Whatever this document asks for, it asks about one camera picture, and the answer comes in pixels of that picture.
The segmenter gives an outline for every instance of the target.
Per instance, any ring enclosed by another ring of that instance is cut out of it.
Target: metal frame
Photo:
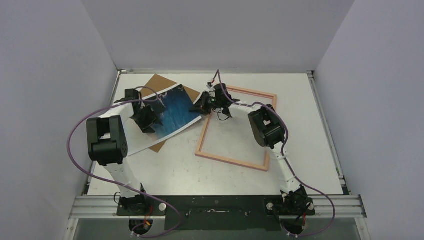
[[[316,215],[308,216],[314,219],[328,219],[333,216],[333,208],[324,196],[310,196],[313,199]],[[332,195],[336,209],[336,218],[365,218],[366,213],[361,196]],[[70,219],[143,219],[144,216],[117,216],[118,204],[113,196],[77,196],[72,206]],[[165,216],[149,216],[149,219],[164,219]],[[281,216],[290,219],[292,216]]]
[[[321,117],[322,126],[325,129],[325,135],[327,136],[328,144],[330,145],[330,148],[331,148],[331,154],[334,159],[334,163],[337,166],[337,173],[339,176],[344,176],[342,171],[342,166],[340,165],[339,156],[337,155],[336,147],[334,145],[333,137],[331,135],[330,128],[327,123],[327,118],[326,118],[326,115],[324,114],[320,97],[318,96],[314,75],[312,74],[312,71],[308,71],[306,74],[307,74],[307,77],[309,78],[309,83],[312,89],[313,96],[315,97],[316,107],[318,108],[319,116]]]
[[[111,93],[109,104],[111,105],[116,94],[118,83],[121,78],[121,74],[214,74],[215,69],[211,70],[165,70],[165,69],[121,69],[118,70],[115,84]],[[336,152],[336,147],[327,123],[326,116],[321,105],[318,91],[315,85],[315,79],[312,71],[281,71],[276,69],[242,69],[242,68],[222,68],[221,73],[226,74],[307,74],[313,96],[315,98],[316,106],[318,108],[319,115],[321,117],[322,125],[325,129],[328,143],[331,148],[334,162],[338,168],[338,174],[340,179],[340,185],[346,186],[346,181],[343,175],[339,157]],[[95,164],[91,166],[91,172],[93,173]],[[91,177],[88,178],[87,187],[89,187]],[[315,203],[315,216],[310,218],[331,218],[332,207],[329,201],[323,196],[311,196]],[[361,197],[359,195],[332,195],[330,196],[333,200],[336,208],[336,218],[355,218],[356,226],[361,240],[370,240],[370,234],[368,231],[367,223],[365,218],[367,217]],[[72,206],[69,222],[65,231],[64,240],[74,239],[75,230],[78,225],[79,219],[143,219],[144,216],[117,216],[118,205],[114,202],[113,196],[77,196]],[[164,216],[151,216],[150,219],[164,219]]]

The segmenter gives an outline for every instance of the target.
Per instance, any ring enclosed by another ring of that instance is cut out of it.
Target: brown cardboard
[[[159,92],[162,91],[164,89],[167,89],[169,87],[174,86],[175,84],[177,84],[174,81],[171,81],[163,76],[159,76],[157,74],[155,74],[153,77],[151,77],[151,79],[147,82],[147,84],[145,85],[146,87],[149,87],[151,89],[153,89],[155,92]],[[184,86],[185,91],[187,92],[188,96],[190,97],[191,101],[194,103],[195,100],[198,98],[199,96],[199,92],[195,91],[189,87]],[[141,96],[146,97],[153,94],[152,91],[150,91],[147,88],[142,88],[141,89]],[[151,146],[150,149],[155,151],[156,153],[159,153],[159,151],[161,150],[161,148],[164,146],[166,140],[163,142],[160,142],[154,146]]]

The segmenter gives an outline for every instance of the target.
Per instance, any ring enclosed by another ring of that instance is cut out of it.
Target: red wire
[[[152,214],[152,212],[153,212],[153,206],[152,205],[150,205],[150,211],[148,212],[148,214],[147,215],[145,215],[144,216],[144,223],[143,223],[143,226],[145,226],[146,225],[146,222],[147,222],[147,217],[148,216],[150,216],[151,214]]]

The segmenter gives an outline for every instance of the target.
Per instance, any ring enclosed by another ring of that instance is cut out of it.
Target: blue ocean photo
[[[155,98],[156,96],[153,96],[148,99],[154,100]],[[197,112],[189,111],[193,103],[181,84],[159,94],[159,100],[150,102],[149,105],[159,116],[163,124],[163,126],[159,124],[151,126],[156,131],[149,134],[153,141],[160,140],[177,132],[200,117],[200,114]]]

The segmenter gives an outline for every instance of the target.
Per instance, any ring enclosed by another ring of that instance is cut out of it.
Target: black bracket
[[[122,164],[128,154],[128,144],[121,117],[90,118],[86,124],[90,159],[102,166]],[[110,138],[100,139],[105,134],[110,134]]]
[[[222,84],[222,87],[221,84],[217,84],[213,88],[215,96],[210,96],[209,92],[207,91],[202,92],[200,99],[194,103],[194,105],[189,109],[189,111],[197,112],[201,115],[208,115],[211,113],[212,110],[222,109],[222,114],[231,118],[232,116],[229,107],[233,103],[228,100],[225,94],[227,94],[228,97],[234,102],[238,102],[240,100],[233,99],[231,97],[231,95],[227,91],[227,86],[224,83]]]
[[[142,99],[142,93],[135,89],[125,89],[125,97],[115,101],[115,103],[126,102],[130,100],[140,100]],[[153,124],[159,124],[163,126],[161,119],[156,115],[150,105],[142,106],[142,102],[133,102],[132,109],[134,111],[134,115],[130,117],[137,126],[141,129],[141,131],[145,134],[153,134],[155,130],[153,130]]]
[[[265,107],[248,114],[250,126],[253,131],[254,139],[261,147],[270,147],[284,142],[286,131],[281,126],[279,119]]]
[[[310,205],[313,206],[314,201],[308,197],[305,187],[300,186],[295,192],[291,191],[284,197],[265,198],[263,200],[265,206],[272,203],[272,209],[267,207],[266,214],[268,216],[307,216],[315,215],[315,208],[309,209]]]

